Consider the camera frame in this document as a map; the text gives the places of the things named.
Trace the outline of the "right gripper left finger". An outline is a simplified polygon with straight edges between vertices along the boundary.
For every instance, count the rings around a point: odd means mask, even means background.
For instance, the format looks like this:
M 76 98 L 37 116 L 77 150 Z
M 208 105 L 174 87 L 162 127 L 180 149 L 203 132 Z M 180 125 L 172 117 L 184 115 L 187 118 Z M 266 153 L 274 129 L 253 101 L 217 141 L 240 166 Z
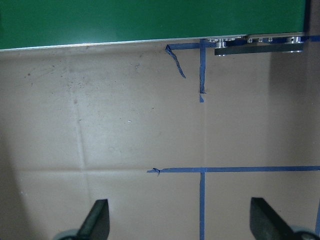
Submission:
M 107 240 L 110 233 L 110 214 L 107 199 L 94 202 L 76 234 L 77 240 Z

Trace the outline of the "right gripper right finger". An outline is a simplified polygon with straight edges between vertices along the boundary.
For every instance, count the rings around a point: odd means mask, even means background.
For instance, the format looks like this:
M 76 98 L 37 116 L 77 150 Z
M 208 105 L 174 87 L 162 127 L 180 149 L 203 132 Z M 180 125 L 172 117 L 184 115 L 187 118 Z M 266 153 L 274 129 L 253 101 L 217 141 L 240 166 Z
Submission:
M 256 240 L 297 240 L 294 231 L 262 197 L 250 200 L 249 227 Z

